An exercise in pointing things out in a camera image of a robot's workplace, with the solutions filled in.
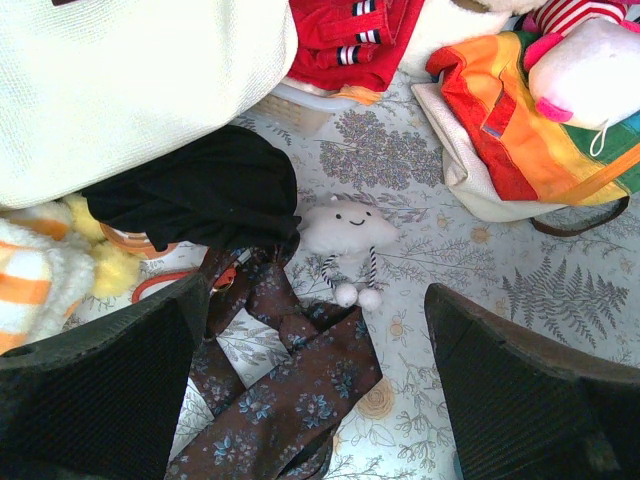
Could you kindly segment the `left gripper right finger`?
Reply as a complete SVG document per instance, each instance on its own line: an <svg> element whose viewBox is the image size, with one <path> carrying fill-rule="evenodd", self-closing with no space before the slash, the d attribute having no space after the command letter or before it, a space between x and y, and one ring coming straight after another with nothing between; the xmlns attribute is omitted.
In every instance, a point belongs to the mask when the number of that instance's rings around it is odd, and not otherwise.
<svg viewBox="0 0 640 480"><path fill-rule="evenodd" d="M639 371L431 284L424 309L464 479L636 479Z"/></svg>

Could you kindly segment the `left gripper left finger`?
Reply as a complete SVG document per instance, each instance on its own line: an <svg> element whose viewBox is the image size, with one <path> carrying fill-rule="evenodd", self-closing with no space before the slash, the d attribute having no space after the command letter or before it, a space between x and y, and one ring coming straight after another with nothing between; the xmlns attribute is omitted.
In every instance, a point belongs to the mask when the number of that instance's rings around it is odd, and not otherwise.
<svg viewBox="0 0 640 480"><path fill-rule="evenodd" d="M2 354L2 478L163 478L208 302L192 274Z"/></svg>

